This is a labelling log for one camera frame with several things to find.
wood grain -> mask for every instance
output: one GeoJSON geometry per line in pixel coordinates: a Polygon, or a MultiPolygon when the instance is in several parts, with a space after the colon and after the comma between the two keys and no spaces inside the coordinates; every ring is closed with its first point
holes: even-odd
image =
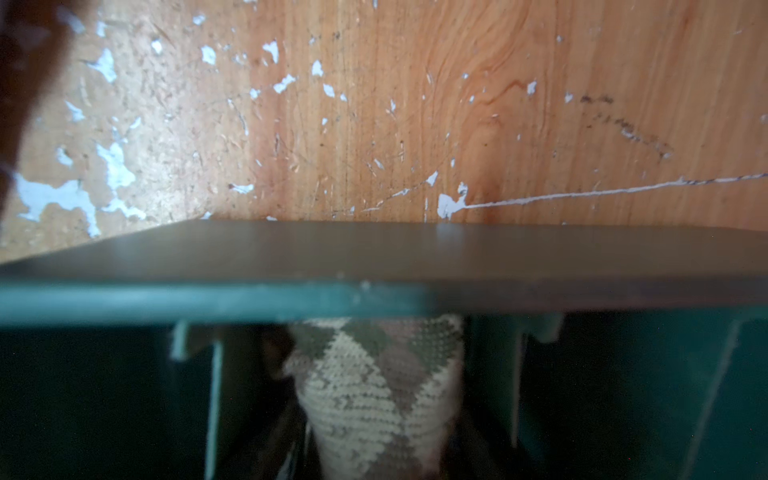
{"type": "MultiPolygon", "coordinates": [[[[12,41],[0,44],[6,170],[53,187],[80,180],[105,207],[113,194],[95,145],[109,148],[117,128],[137,178],[117,195],[147,217],[99,210],[103,237],[206,212],[768,230],[768,177],[757,177],[768,173],[762,0],[104,0],[70,5],[80,35],[36,3],[9,21],[52,32],[26,69],[9,67],[12,41]],[[262,48],[273,40],[277,63],[262,48]],[[204,45],[215,66],[202,62],[204,45]],[[85,63],[104,48],[112,84],[85,63]],[[276,93],[288,74],[295,83],[276,93]],[[72,123],[64,100],[85,120],[72,123]],[[56,161],[60,146],[72,168],[56,161]],[[627,190],[681,178],[734,181],[627,190]],[[439,196],[458,200],[461,183],[467,205],[585,195],[441,218],[439,196]]],[[[0,260],[91,241],[81,210],[49,205],[39,223],[18,217],[26,211],[8,183],[0,260]]]]}

wooden tabletop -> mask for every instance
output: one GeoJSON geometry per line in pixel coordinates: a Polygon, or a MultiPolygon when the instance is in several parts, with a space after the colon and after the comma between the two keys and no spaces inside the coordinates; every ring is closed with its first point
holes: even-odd
{"type": "Polygon", "coordinates": [[[26,3],[0,261],[203,216],[768,230],[764,0],[26,3]]]}

